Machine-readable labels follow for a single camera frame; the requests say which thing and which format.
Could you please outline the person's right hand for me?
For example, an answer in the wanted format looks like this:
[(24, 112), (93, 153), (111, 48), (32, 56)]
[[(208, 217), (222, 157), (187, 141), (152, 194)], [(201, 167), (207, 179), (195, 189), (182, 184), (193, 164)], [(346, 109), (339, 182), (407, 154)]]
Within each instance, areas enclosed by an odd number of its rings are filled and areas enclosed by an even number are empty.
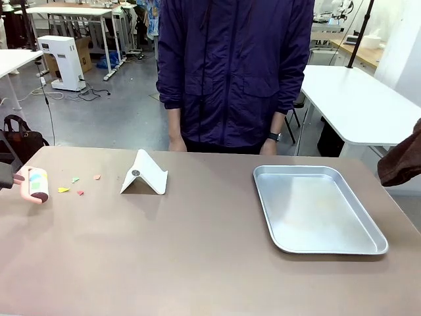
[(169, 151), (187, 152), (187, 147), (181, 135), (170, 136)]

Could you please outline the person's left hand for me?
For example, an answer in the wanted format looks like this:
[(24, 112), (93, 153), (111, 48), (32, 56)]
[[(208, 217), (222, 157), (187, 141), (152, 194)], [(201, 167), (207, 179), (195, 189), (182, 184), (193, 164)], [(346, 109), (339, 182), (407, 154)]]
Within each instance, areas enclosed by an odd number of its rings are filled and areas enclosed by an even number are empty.
[(266, 139), (260, 149), (261, 155), (277, 155), (277, 142), (272, 139)]

